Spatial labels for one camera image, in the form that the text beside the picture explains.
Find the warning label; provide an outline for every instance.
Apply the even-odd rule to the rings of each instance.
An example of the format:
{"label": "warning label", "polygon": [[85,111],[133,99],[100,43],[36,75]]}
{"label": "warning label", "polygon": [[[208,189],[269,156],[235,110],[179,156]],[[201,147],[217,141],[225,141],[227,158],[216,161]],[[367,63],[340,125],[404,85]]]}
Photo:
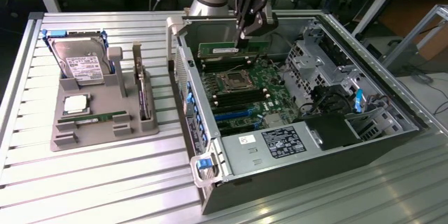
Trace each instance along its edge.
{"label": "warning label", "polygon": [[103,72],[96,56],[67,58],[67,64],[77,81],[103,79]]}
{"label": "warning label", "polygon": [[275,158],[281,158],[307,151],[292,126],[261,132],[261,135],[267,142],[271,155]]}

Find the metal bracket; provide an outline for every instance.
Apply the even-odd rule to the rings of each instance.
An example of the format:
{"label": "metal bracket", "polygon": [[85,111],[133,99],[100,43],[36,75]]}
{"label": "metal bracket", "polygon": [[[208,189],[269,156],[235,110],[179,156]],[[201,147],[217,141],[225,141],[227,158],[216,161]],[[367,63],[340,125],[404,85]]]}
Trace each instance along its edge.
{"label": "metal bracket", "polygon": [[169,17],[167,18],[167,59],[172,60],[172,35],[177,36],[181,29],[185,27],[184,19],[181,17]]}

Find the gray component tray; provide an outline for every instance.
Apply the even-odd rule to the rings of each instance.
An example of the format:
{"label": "gray component tray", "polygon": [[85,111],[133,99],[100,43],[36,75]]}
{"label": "gray component tray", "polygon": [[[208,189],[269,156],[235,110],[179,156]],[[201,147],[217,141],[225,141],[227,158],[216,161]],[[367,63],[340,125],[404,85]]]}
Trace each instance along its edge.
{"label": "gray component tray", "polygon": [[[133,73],[123,73],[124,86],[128,96],[121,98],[120,87],[107,86],[103,84],[92,86],[80,86],[79,90],[64,91],[61,85],[59,85],[57,91],[57,102],[55,110],[55,119],[52,127],[52,137],[51,137],[51,150],[53,152],[69,150],[73,148],[103,144],[119,140],[127,140],[136,137],[143,137],[159,133],[156,110],[155,110],[155,100],[152,97],[152,87],[149,81],[149,73],[147,71],[147,92],[148,92],[148,106],[152,111],[152,118],[149,121],[140,120],[140,110],[139,110],[139,95],[137,86],[135,84]],[[76,94],[91,94],[89,108],[91,115],[104,114],[117,111],[127,111],[131,115],[131,120],[125,122],[115,123],[113,120],[107,122],[99,122],[85,125],[79,125],[76,129],[67,129],[67,131],[60,132],[56,128],[57,120],[63,117],[64,110],[64,97]],[[131,134],[117,134],[115,135],[113,126],[117,124],[129,123],[132,133]],[[75,132],[75,143],[67,143],[57,145],[55,140],[57,140],[57,135],[65,134],[67,132]]]}

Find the pcie slot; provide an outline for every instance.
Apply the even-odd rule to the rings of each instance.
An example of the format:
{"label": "pcie slot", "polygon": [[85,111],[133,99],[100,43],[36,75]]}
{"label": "pcie slot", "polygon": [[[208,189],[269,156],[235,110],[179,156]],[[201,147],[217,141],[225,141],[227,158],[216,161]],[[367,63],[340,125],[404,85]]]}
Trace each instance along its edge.
{"label": "pcie slot", "polygon": [[247,126],[233,127],[229,129],[221,129],[220,132],[221,132],[221,135],[227,136],[227,135],[235,135],[239,133],[245,133],[253,130],[255,130],[255,126],[251,124]]}

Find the aluminum table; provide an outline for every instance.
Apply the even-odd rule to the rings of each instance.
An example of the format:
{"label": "aluminum table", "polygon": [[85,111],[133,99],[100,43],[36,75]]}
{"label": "aluminum table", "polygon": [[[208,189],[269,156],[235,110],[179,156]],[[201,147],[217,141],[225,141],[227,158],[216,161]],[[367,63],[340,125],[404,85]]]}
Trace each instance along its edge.
{"label": "aluminum table", "polygon": [[[32,14],[0,107],[0,223],[447,223],[447,137],[415,139],[369,166],[201,216],[167,71],[165,19],[181,12]],[[143,44],[160,133],[49,150],[59,84],[40,30],[104,28],[132,67]]]}

